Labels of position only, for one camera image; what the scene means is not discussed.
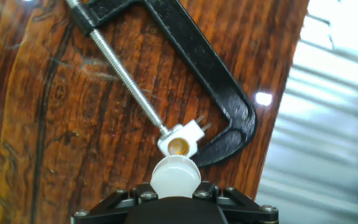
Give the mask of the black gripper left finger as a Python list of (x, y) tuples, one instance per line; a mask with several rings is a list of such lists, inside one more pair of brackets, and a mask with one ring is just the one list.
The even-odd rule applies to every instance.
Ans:
[(154, 200), (158, 200), (158, 194), (147, 182), (130, 190), (119, 189), (90, 210), (75, 212), (71, 216), (71, 224), (124, 223), (132, 208)]

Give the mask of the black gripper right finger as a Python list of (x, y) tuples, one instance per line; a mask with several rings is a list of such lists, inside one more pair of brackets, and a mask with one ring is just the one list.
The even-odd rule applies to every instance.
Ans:
[(278, 208), (258, 205), (234, 187), (221, 189), (210, 182), (202, 182), (193, 192), (193, 199), (217, 205), (229, 223), (279, 224)]

